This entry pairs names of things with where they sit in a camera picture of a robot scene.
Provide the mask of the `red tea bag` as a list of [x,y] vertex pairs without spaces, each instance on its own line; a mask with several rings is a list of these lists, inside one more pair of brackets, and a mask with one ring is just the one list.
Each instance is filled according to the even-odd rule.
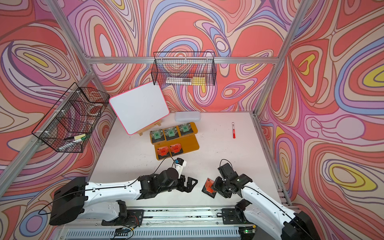
[[159,161],[171,156],[170,149],[168,146],[157,148],[156,153],[157,159]]
[[170,145],[170,151],[173,157],[184,153],[182,145],[179,143]]
[[214,184],[214,180],[210,179],[210,178],[207,178],[203,188],[202,188],[202,192],[206,195],[208,195],[209,197],[211,198],[215,198],[217,192],[215,190],[213,190],[213,184]]

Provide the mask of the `green tea bag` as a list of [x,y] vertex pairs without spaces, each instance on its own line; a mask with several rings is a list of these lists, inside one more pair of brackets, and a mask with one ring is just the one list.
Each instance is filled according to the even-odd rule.
[[180,130],[181,136],[186,136],[194,133],[191,123],[181,124],[181,125],[178,125],[178,127]]
[[164,129],[164,133],[167,141],[174,140],[180,137],[177,127],[170,127],[170,128]]
[[163,130],[150,131],[150,137],[151,137],[152,144],[166,140]]

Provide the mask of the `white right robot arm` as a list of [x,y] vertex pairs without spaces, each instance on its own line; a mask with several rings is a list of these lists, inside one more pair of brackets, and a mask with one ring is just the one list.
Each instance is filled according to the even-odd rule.
[[213,183],[213,190],[229,199],[238,195],[241,200],[232,214],[226,215],[241,224],[252,223],[263,229],[275,240],[319,240],[320,236],[312,219],[305,212],[295,212],[279,203],[245,174],[238,175],[231,164],[218,167],[220,176]]

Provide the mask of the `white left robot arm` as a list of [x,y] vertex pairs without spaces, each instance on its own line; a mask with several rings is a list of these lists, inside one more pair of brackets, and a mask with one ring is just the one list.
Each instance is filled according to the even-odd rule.
[[109,226],[124,223],[127,200],[152,199],[173,190],[190,193],[198,180],[179,172],[179,168],[168,168],[132,181],[106,184],[76,177],[55,191],[49,224],[60,226],[76,219],[103,220]]

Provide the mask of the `yellow wooden two-tier shelf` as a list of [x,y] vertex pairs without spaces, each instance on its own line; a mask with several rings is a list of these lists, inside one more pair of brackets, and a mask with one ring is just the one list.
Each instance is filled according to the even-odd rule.
[[174,127],[178,128],[179,136],[180,136],[179,138],[174,139],[174,140],[170,140],[170,141],[165,140],[165,141],[153,144],[154,149],[155,149],[156,158],[157,158],[157,153],[156,153],[157,148],[164,147],[164,146],[168,146],[170,148],[170,145],[174,145],[174,144],[177,144],[177,143],[182,145],[182,148],[183,148],[183,151],[184,151],[183,154],[190,153],[190,152],[193,152],[193,151],[197,151],[200,148],[199,143],[198,143],[197,138],[196,138],[196,134],[198,133],[197,126],[196,126],[196,124],[194,122],[189,122],[189,123],[191,123],[191,125],[192,125],[192,129],[194,131],[193,134],[189,134],[189,135],[186,135],[186,136],[181,136],[179,127],[177,125],[177,126],[174,126]]

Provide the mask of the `red marker pen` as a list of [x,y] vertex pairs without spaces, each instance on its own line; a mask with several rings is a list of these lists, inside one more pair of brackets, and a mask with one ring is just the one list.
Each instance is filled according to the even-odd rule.
[[233,139],[236,139],[236,129],[235,129],[235,123],[232,122],[232,134],[233,134]]

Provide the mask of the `wooden whiteboard easel stand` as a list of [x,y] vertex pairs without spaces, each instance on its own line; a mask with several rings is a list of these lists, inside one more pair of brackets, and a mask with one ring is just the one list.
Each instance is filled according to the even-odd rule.
[[161,123],[162,123],[162,120],[158,120],[158,121],[156,121],[155,123],[153,123],[153,124],[151,124],[151,125],[148,125],[148,126],[146,126],[145,128],[139,130],[139,131],[137,132],[137,134],[138,134],[139,136],[142,136],[144,132],[146,132],[146,131],[148,131],[148,130],[150,130],[150,129],[156,127],[156,126],[160,127],[160,126],[161,126]]

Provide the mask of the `white plastic pencil case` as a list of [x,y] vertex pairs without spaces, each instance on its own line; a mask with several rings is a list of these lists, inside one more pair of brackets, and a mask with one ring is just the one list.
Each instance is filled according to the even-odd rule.
[[198,111],[175,113],[176,122],[193,122],[193,121],[199,121],[200,119],[201,119],[201,113]]

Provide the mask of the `pink framed whiteboard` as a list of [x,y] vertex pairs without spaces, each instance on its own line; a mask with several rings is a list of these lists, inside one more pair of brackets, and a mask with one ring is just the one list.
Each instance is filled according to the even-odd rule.
[[109,103],[128,135],[170,114],[161,87],[153,83],[116,95]]

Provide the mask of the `yellow sticky notes block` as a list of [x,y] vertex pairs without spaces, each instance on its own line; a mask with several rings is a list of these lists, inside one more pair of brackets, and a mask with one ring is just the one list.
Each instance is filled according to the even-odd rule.
[[193,77],[191,80],[193,86],[204,86],[206,84],[205,77]]

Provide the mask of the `green marker in basket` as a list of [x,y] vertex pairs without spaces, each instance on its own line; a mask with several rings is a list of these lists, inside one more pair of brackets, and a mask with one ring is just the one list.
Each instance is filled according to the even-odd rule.
[[73,137],[65,138],[64,141],[70,141],[71,143],[83,142],[88,137],[87,134],[81,134]]

